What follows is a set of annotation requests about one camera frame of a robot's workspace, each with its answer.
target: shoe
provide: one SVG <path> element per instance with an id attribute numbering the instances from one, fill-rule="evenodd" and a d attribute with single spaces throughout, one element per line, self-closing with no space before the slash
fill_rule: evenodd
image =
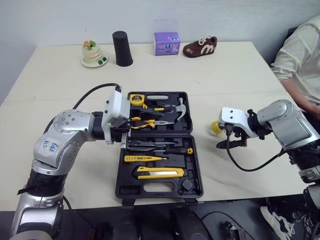
<path id="1" fill-rule="evenodd" d="M 184 46 L 183 53 L 189 58 L 196 58 L 204 55 L 213 54 L 217 46 L 215 36 L 204 36 L 193 43 Z"/>
<path id="2" fill-rule="evenodd" d="M 260 211 L 281 240 L 290 240 L 292 235 L 295 234 L 295 224 L 288 222 L 283 216 L 277 215 L 271 207 L 261 206 Z"/>

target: black cable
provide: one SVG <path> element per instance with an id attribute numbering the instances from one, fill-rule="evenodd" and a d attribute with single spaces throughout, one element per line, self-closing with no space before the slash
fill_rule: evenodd
<path id="1" fill-rule="evenodd" d="M 111 86 L 114 86 L 116 87 L 115 89 L 119 89 L 120 86 L 117 84 L 117 83 L 105 83 L 105 84 L 101 84 L 99 86 L 95 86 L 94 88 L 92 88 L 91 90 L 89 90 L 85 95 L 83 95 L 79 101 L 74 105 L 74 107 L 72 109 L 76 109 L 80 103 L 86 98 L 88 97 L 92 92 L 94 92 L 95 90 L 98 90 L 98 89 L 101 89 L 101 88 L 104 88 L 104 87 L 111 87 Z"/>
<path id="2" fill-rule="evenodd" d="M 246 168 L 243 168 L 241 167 L 237 162 L 236 160 L 233 158 L 231 152 L 230 152 L 230 135 L 227 134 L 226 135 L 226 152 L 228 153 L 230 159 L 232 160 L 232 162 L 234 163 L 234 165 L 236 165 L 239 169 L 241 169 L 242 171 L 245 171 L 245 172 L 254 172 L 254 171 L 257 171 L 259 169 L 262 169 L 263 167 L 267 166 L 269 163 L 271 163 L 273 160 L 275 160 L 276 158 L 282 156 L 283 154 L 286 153 L 286 151 L 284 151 L 283 149 L 281 149 L 281 151 L 273 156 L 272 158 L 270 158 L 268 161 L 266 161 L 264 164 L 262 164 L 261 166 L 258 166 L 256 168 L 253 168 L 253 169 L 246 169 Z"/>
<path id="3" fill-rule="evenodd" d="M 223 212 L 223 211 L 211 211 L 209 213 L 207 213 L 206 215 L 204 215 L 200 220 L 203 221 L 206 217 L 208 217 L 211 214 L 223 214 L 225 216 L 227 216 L 228 218 L 230 218 L 232 221 L 234 221 L 240 228 L 242 228 L 246 234 L 249 235 L 250 238 L 252 238 L 253 240 L 255 240 L 250 233 L 248 233 L 232 216 L 230 216 L 229 214 Z"/>
<path id="4" fill-rule="evenodd" d="M 74 221 L 74 216 L 72 214 L 72 207 L 71 207 L 70 202 L 66 198 L 66 196 L 63 195 L 62 198 L 65 201 L 65 204 L 68 206 L 69 213 L 70 213 L 70 220 L 71 220 L 71 227 L 72 227 L 72 233 L 71 233 L 70 240 L 74 240 L 75 239 L 75 234 L 76 234 L 76 225 L 75 225 L 75 221 Z"/>
<path id="5" fill-rule="evenodd" d="M 83 95 L 79 101 L 74 105 L 74 107 L 72 109 L 77 109 L 77 107 L 82 103 L 82 101 L 88 97 L 92 92 L 94 92 L 95 90 L 98 90 L 98 89 L 101 89 L 101 88 L 104 88 L 104 87 L 112 87 L 112 86 L 115 86 L 115 89 L 119 92 L 121 92 L 121 89 L 120 89 L 120 86 L 119 84 L 117 83 L 105 83 L 105 84 L 101 84 L 101 85 L 98 85 L 98 86 L 95 86 L 94 88 L 92 88 L 91 90 L 89 90 L 85 95 Z M 55 118 L 52 118 L 52 120 L 48 123 L 48 125 L 46 126 L 43 134 L 45 134 L 46 132 L 48 132 L 51 124 L 54 122 L 54 119 Z"/>
<path id="6" fill-rule="evenodd" d="M 312 234 L 311 234 L 311 237 L 310 237 L 310 240 L 315 240 L 316 238 L 316 235 L 317 235 L 317 232 L 319 230 L 319 227 L 320 227 L 320 221 L 318 221 L 316 223 L 316 225 L 314 226 L 313 230 L 312 230 Z"/>

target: person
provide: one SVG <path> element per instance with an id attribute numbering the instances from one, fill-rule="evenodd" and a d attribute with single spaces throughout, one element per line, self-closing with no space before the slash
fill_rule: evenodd
<path id="1" fill-rule="evenodd" d="M 299 26 L 284 42 L 271 70 L 319 132 L 320 15 Z"/>

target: toolbox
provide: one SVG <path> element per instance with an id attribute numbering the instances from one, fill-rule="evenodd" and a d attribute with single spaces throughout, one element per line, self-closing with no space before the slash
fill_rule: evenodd
<path id="1" fill-rule="evenodd" d="M 178 198 L 197 203 L 203 185 L 186 92 L 130 92 L 130 132 L 122 139 L 115 195 L 136 199 Z M 146 190 L 162 183 L 172 191 Z"/>

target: toolbox latch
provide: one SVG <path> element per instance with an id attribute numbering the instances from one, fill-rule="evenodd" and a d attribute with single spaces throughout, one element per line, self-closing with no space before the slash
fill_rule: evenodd
<path id="1" fill-rule="evenodd" d="M 198 207 L 198 201 L 195 198 L 184 198 L 183 199 L 185 202 L 186 207 L 190 210 L 190 211 L 195 211 Z"/>
<path id="2" fill-rule="evenodd" d="M 133 206 L 135 205 L 135 198 L 127 198 L 122 200 L 122 206 Z"/>

